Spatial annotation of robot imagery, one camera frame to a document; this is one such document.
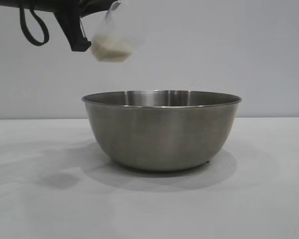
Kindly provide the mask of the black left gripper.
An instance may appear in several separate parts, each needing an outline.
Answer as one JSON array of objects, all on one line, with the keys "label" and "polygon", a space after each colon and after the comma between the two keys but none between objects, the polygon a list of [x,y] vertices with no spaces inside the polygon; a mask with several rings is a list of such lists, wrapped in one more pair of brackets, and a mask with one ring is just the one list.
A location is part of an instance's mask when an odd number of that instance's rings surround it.
[{"label": "black left gripper", "polygon": [[[83,36],[80,16],[107,11],[115,0],[18,0],[20,27],[25,38],[35,46],[42,46],[49,41],[49,32],[44,21],[35,10],[52,12],[65,34],[72,51],[84,52],[91,42]],[[24,10],[28,9],[43,32],[43,41],[36,40],[30,33],[25,20]]]}]

